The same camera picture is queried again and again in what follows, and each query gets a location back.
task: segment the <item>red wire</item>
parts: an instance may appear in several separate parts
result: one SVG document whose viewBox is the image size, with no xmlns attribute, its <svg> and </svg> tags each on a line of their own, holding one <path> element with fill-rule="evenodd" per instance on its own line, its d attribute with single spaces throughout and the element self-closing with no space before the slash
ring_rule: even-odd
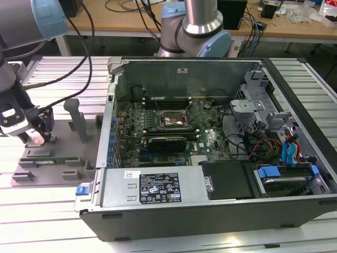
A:
<svg viewBox="0 0 337 253">
<path fill-rule="evenodd" d="M 259 146 L 259 144 L 260 144 L 262 141 L 268 142 L 268 140 L 275 141 L 275 142 L 277 142 L 279 145 L 281 145 L 281 146 L 283 147 L 282 143 L 281 143 L 280 141 L 278 141 L 278 140 L 275 140 L 275 139 L 261 139 L 260 141 L 257 142 L 257 144 L 255 145 L 255 147 L 253 148 L 253 152 L 255 151 L 255 149 L 257 148 L 257 146 Z M 250 155 L 248 156 L 248 160 L 250 160 L 251 157 L 252 157 L 252 154 L 250 154 Z"/>
</svg>

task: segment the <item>white table leg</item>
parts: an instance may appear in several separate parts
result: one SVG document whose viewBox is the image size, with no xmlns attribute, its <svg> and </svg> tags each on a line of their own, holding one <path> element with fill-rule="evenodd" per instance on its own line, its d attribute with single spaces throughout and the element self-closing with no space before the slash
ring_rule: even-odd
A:
<svg viewBox="0 0 337 253">
<path fill-rule="evenodd" d="M 288 42 L 287 44 L 286 44 L 286 46 L 284 47 L 284 52 L 288 52 L 289 51 L 289 49 L 291 48 L 291 46 L 293 45 L 293 42 Z"/>
<path fill-rule="evenodd" d="M 244 41 L 244 36 L 240 37 L 232 37 L 232 45 L 230 47 L 230 51 L 228 53 L 228 57 L 230 58 L 236 58 L 237 55 L 239 54 L 240 47 L 242 42 Z"/>
<path fill-rule="evenodd" d="M 69 49 L 68 41 L 65 36 L 60 36 L 56 38 L 58 48 L 60 50 L 61 56 L 71 56 L 72 53 Z"/>
</svg>

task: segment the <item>blue latch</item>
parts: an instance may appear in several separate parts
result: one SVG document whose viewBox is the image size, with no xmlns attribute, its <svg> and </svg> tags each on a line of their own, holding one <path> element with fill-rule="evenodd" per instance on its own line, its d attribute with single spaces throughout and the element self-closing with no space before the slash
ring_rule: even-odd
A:
<svg viewBox="0 0 337 253">
<path fill-rule="evenodd" d="M 320 173 L 316 165 L 311 165 L 311 170 L 314 173 L 314 175 L 318 175 Z"/>
<path fill-rule="evenodd" d="M 77 186 L 75 194 L 76 196 L 89 195 L 89 186 Z"/>
<path fill-rule="evenodd" d="M 257 170 L 260 178 L 278 178 L 281 176 L 276 166 L 263 166 Z"/>
<path fill-rule="evenodd" d="M 296 150 L 296 146 L 293 143 L 285 142 L 282 149 L 282 161 L 287 162 L 291 167 L 296 167 L 296 164 L 293 162 L 293 156 Z"/>
</svg>

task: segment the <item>electronics on desk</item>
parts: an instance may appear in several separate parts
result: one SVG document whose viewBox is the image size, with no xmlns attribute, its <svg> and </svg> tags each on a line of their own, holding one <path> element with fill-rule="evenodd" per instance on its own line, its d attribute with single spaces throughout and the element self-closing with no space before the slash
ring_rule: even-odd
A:
<svg viewBox="0 0 337 253">
<path fill-rule="evenodd" d="M 76 17 L 83 0 L 59 0 L 66 16 Z"/>
<path fill-rule="evenodd" d="M 278 8 L 279 8 L 279 4 L 277 2 L 273 2 L 273 1 L 264 2 L 264 5 L 261 11 L 261 17 L 272 19 Z"/>
<path fill-rule="evenodd" d="M 239 30 L 247 0 L 217 0 L 217 9 L 223 15 L 223 28 Z"/>
</svg>

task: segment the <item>white paper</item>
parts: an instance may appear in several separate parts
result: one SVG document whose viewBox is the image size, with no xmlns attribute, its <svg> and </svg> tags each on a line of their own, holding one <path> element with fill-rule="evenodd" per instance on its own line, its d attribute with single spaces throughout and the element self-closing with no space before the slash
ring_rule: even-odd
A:
<svg viewBox="0 0 337 253">
<path fill-rule="evenodd" d="M 124 171 L 124 178 L 139 178 L 139 175 L 141 174 L 140 170 L 126 170 Z"/>
<path fill-rule="evenodd" d="M 320 21 L 322 20 L 322 17 L 323 17 L 323 16 L 321 16 L 320 13 L 319 13 L 318 11 L 312 12 L 312 13 L 310 14 L 310 16 L 309 16 L 310 19 L 316 20 L 316 21 L 318 21 L 318 22 L 320 22 Z"/>
</svg>

